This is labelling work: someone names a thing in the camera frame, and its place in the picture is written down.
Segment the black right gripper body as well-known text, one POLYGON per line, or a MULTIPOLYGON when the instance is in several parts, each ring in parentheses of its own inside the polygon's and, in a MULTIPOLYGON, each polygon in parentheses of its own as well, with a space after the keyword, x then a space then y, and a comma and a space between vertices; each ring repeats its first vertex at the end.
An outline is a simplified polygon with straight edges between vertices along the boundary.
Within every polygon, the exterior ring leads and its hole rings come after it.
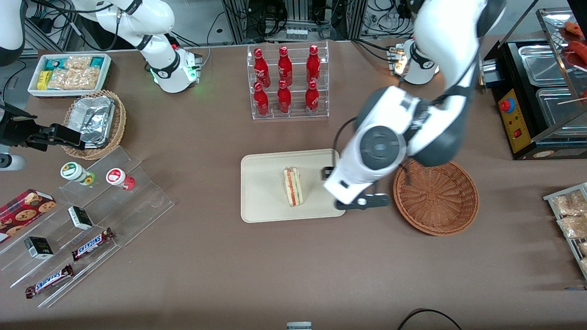
POLYGON ((2 104, 1 110, 3 115, 0 123, 0 143, 8 147, 39 149, 39 146, 28 142, 28 138, 39 132, 35 123, 38 116, 10 104, 2 104))

